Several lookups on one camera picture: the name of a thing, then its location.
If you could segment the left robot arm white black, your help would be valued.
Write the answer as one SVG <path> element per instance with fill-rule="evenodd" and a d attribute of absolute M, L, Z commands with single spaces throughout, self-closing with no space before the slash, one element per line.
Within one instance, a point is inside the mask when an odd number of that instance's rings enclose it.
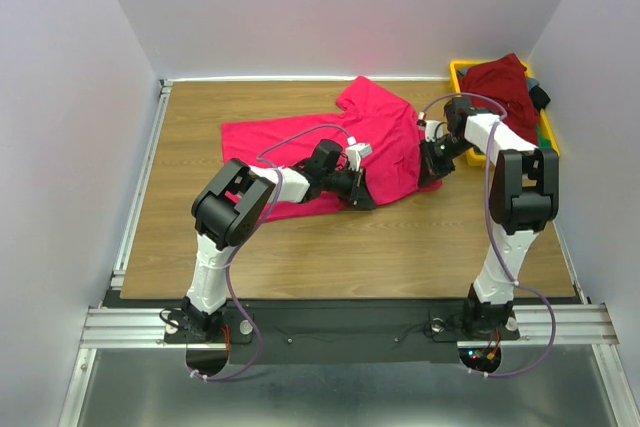
<path fill-rule="evenodd" d="M 329 192 L 360 210 L 375 209 L 362 166 L 372 153 L 369 143 L 350 137 L 346 147 L 320 140 L 310 157 L 292 167 L 260 168 L 237 158 L 226 162 L 191 208 L 197 253 L 193 279 L 181 302 L 191 333 L 202 341 L 221 333 L 231 259 L 271 207 L 309 203 Z"/>

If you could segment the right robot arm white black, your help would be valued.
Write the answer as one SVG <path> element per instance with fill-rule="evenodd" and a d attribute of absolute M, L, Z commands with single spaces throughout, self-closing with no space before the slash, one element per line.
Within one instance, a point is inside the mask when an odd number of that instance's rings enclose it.
<path fill-rule="evenodd" d="M 483 205 L 490 246 L 460 313 L 463 332 L 482 337 L 515 326 L 512 309 L 514 292 L 522 285 L 520 270 L 559 210 L 559 155 L 516 134 L 497 101 L 487 98 L 485 106 L 476 107 L 476 98 L 467 92 L 444 95 L 445 122 L 430 120 L 421 111 L 417 125 L 424 133 L 419 144 L 422 186 L 453 173 L 455 158 L 472 148 L 485 156 Z"/>

